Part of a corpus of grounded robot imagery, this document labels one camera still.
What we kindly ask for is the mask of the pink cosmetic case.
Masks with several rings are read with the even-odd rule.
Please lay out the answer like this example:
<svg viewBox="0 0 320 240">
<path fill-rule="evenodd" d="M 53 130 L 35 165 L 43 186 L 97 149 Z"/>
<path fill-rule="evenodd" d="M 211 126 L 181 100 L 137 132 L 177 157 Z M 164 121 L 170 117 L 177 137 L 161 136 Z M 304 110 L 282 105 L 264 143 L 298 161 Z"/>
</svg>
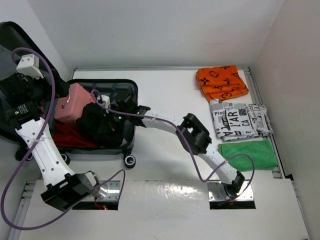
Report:
<svg viewBox="0 0 320 240">
<path fill-rule="evenodd" d="M 69 94 L 57 100 L 54 119 L 70 126 L 76 125 L 76 120 L 83 114 L 86 105 L 94 103 L 91 94 L 80 84 L 73 83 L 69 87 Z"/>
</svg>

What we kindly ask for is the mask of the black garment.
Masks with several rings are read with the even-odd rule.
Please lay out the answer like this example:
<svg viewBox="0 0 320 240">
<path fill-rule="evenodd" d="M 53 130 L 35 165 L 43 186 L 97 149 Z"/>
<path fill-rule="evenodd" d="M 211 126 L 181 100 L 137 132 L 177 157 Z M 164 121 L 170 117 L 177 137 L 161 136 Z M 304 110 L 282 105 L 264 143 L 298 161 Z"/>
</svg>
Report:
<svg viewBox="0 0 320 240">
<path fill-rule="evenodd" d="M 119 148 L 124 140 L 125 123 L 115 121 L 111 114 L 96 103 L 91 102 L 83 108 L 76 126 L 85 136 L 106 148 Z"/>
</svg>

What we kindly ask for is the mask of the black white kids suitcase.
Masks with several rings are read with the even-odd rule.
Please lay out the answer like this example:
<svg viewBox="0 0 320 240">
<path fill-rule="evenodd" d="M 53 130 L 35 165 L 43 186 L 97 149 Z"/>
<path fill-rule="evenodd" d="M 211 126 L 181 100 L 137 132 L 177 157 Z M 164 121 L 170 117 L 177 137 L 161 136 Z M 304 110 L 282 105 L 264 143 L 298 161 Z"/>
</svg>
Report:
<svg viewBox="0 0 320 240">
<path fill-rule="evenodd" d="M 40 52 L 17 23 L 0 24 L 0 135 L 19 144 L 16 160 L 28 150 L 16 129 L 49 117 L 49 131 L 67 163 L 69 153 L 123 154 L 124 165 L 133 168 L 135 126 L 101 105 L 132 110 L 138 103 L 137 84 L 130 79 L 64 81 L 50 61 L 40 62 L 29 50 Z"/>
</svg>

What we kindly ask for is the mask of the red garment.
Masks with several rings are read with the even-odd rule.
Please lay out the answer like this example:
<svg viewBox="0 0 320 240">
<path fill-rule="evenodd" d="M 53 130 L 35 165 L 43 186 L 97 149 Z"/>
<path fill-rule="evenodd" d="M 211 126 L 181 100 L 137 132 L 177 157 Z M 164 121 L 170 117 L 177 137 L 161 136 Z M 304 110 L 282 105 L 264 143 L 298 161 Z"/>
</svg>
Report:
<svg viewBox="0 0 320 240">
<path fill-rule="evenodd" d="M 54 125 L 52 135 L 54 143 L 63 148 L 99 148 L 100 146 L 80 133 L 76 128 L 64 123 Z"/>
</svg>

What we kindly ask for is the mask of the orange patterned towel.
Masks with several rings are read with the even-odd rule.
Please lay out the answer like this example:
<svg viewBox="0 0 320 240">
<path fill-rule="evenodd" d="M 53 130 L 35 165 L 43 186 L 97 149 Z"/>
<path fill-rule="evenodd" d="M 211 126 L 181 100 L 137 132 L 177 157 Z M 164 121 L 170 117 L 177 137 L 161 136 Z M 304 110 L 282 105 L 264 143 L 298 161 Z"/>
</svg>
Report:
<svg viewBox="0 0 320 240">
<path fill-rule="evenodd" d="M 213 99 L 225 101 L 249 93 L 236 65 L 200 68 L 195 77 L 208 102 Z"/>
</svg>

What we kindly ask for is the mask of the newspaper print cloth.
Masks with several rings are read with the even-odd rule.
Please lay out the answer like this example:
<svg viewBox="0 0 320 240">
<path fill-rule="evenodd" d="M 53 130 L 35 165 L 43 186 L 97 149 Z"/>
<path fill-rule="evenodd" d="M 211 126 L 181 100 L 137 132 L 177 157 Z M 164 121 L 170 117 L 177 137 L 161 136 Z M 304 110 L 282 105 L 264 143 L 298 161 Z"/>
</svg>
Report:
<svg viewBox="0 0 320 240">
<path fill-rule="evenodd" d="M 267 137 L 274 133 L 267 108 L 257 103 L 210 101 L 213 126 L 223 142 Z"/>
</svg>

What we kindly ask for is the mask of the green microfiber cloth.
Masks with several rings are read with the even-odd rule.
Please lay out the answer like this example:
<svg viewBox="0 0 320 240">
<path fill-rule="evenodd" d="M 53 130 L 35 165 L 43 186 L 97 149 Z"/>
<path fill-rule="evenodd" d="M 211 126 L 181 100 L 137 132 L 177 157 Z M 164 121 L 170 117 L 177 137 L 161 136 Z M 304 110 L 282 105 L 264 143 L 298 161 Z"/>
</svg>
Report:
<svg viewBox="0 0 320 240">
<path fill-rule="evenodd" d="M 273 170 L 278 166 L 276 155 L 268 139 L 223 143 L 218 145 L 218 151 L 226 160 L 238 154 L 246 154 L 254 161 L 256 170 Z M 243 155 L 230 159 L 229 164 L 240 172 L 253 169 L 252 162 Z"/>
</svg>

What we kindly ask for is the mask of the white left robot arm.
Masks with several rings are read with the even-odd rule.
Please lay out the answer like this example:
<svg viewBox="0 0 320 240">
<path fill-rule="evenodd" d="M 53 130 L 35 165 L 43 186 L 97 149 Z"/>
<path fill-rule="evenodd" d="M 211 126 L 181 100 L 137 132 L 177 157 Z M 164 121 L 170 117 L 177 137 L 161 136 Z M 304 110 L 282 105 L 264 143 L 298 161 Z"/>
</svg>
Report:
<svg viewBox="0 0 320 240">
<path fill-rule="evenodd" d="M 71 170 L 56 147 L 41 111 L 41 103 L 50 88 L 45 79 L 22 73 L 12 73 L 0 82 L 0 90 L 10 106 L 6 112 L 8 121 L 32 149 L 31 154 L 41 170 L 46 187 L 42 200 L 66 211 L 88 196 L 97 197 L 100 181 L 93 171 L 75 173 Z"/>
</svg>

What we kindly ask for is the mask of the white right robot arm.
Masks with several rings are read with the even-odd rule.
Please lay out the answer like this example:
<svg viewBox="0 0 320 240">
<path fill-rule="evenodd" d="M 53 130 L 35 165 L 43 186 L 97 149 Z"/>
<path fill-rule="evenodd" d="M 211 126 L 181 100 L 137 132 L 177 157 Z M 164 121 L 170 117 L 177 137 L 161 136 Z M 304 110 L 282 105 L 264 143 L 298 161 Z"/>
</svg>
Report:
<svg viewBox="0 0 320 240">
<path fill-rule="evenodd" d="M 216 174 L 221 181 L 225 198 L 231 201 L 238 197 L 245 177 L 218 152 L 212 143 L 210 132 L 194 114 L 188 113 L 184 117 L 163 114 L 148 106 L 138 105 L 129 94 L 117 95 L 114 105 L 110 104 L 108 96 L 96 89 L 91 91 L 91 95 L 115 121 L 128 120 L 136 127 L 158 129 L 176 135 L 190 154 L 200 181 L 206 183 Z M 200 157 L 212 169 L 206 179 L 201 176 L 195 156 Z"/>
</svg>

